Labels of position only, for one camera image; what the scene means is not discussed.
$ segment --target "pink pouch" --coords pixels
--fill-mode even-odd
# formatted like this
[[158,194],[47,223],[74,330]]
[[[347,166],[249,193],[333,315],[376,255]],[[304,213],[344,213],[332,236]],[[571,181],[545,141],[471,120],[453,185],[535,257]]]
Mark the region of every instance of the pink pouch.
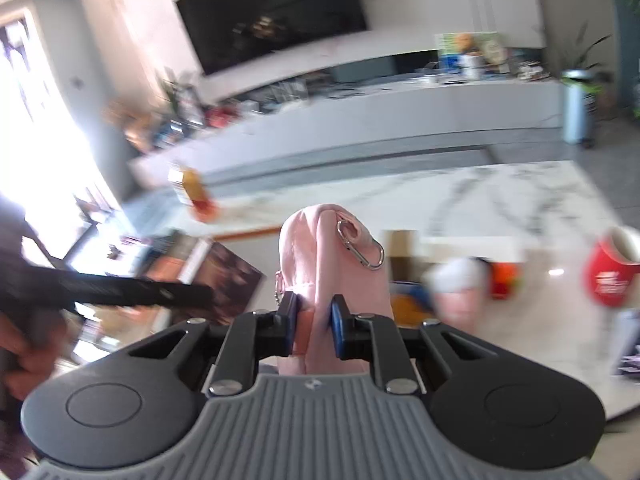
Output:
[[[359,252],[373,266],[365,266]],[[283,375],[367,372],[365,361],[340,361],[330,327],[331,300],[342,294],[353,314],[371,312],[393,318],[382,247],[366,227],[334,204],[301,209],[280,232],[279,292],[290,290],[302,300],[292,357],[279,358]]]

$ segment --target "television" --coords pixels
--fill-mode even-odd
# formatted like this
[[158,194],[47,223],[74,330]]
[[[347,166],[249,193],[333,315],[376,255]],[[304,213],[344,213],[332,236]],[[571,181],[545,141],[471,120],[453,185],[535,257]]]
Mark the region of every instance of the television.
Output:
[[177,0],[176,5],[205,75],[367,29],[360,0]]

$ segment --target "marble table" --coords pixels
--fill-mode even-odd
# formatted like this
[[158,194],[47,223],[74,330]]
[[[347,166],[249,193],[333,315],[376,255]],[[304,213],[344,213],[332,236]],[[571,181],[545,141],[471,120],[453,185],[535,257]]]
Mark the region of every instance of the marble table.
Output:
[[[221,201],[211,225],[173,210],[164,227],[191,235],[221,234],[282,224],[296,210],[337,203],[375,237],[392,229],[423,238],[508,236],[526,253],[523,282],[508,301],[492,303],[478,335],[588,384],[612,418],[640,406],[640,385],[612,375],[611,311],[582,286],[585,260],[597,238],[618,218],[572,162],[540,162],[419,171],[289,187]],[[273,297],[273,254],[256,262],[268,278],[261,296]],[[551,269],[564,272],[549,274]]]

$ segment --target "red cup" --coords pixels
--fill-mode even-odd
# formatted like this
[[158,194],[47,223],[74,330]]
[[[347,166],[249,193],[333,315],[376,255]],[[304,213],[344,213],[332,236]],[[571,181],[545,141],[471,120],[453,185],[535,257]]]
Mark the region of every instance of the red cup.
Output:
[[621,306],[631,282],[640,272],[640,231],[613,227],[602,238],[586,268],[587,288],[600,303]]

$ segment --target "gray wall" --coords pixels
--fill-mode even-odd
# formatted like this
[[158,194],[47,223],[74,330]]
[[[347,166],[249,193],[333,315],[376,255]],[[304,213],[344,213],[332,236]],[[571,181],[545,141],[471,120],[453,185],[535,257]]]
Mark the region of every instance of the gray wall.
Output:
[[616,1],[618,24],[618,96],[621,106],[630,106],[633,101],[633,79],[638,76],[640,58],[640,15],[635,14],[626,0]]
[[126,165],[136,152],[119,130],[101,118],[114,91],[80,0],[32,1],[60,93],[86,135],[107,185],[118,200],[126,200],[138,190]]
[[596,46],[591,62],[600,62],[603,69],[618,72],[615,11],[613,0],[540,0],[546,33],[546,62],[554,73],[562,69],[559,50],[565,44],[575,44],[582,24],[589,22],[585,43],[612,34],[613,38]]

